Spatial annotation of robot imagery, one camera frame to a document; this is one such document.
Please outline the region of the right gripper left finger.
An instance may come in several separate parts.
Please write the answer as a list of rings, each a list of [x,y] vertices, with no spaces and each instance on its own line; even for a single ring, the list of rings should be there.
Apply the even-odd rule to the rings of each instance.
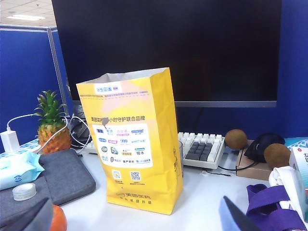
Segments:
[[[0,229],[2,231],[48,231],[52,218],[52,200],[48,197],[5,202],[0,209]]]

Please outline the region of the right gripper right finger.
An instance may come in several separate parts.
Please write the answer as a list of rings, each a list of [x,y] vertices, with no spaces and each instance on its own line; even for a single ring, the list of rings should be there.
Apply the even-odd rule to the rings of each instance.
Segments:
[[[227,196],[221,199],[218,210],[223,231],[260,230]]]

